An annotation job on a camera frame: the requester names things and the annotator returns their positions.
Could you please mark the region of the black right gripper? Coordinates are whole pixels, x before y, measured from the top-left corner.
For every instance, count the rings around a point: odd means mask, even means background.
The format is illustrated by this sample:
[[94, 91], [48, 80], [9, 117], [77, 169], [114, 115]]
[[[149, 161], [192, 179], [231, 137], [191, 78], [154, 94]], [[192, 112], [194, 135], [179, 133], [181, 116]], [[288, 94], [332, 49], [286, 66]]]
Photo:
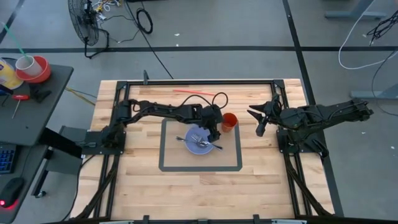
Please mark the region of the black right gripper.
[[278, 125], [280, 123], [279, 115], [282, 111], [282, 104], [279, 95], [274, 95], [270, 101], [261, 105], [249, 105], [250, 109], [256, 110], [263, 114], [248, 110], [248, 113], [258, 121], [256, 135], [262, 137], [266, 130], [267, 124]]

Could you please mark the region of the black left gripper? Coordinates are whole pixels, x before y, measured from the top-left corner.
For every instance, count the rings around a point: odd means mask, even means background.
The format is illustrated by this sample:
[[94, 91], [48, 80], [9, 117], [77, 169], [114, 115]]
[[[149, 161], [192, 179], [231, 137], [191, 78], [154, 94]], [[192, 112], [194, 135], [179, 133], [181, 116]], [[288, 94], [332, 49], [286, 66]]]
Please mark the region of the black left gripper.
[[215, 142], [221, 133], [218, 130], [218, 124], [223, 121], [223, 115], [218, 105], [210, 105], [204, 107], [201, 112], [200, 126], [209, 129], [208, 141]]

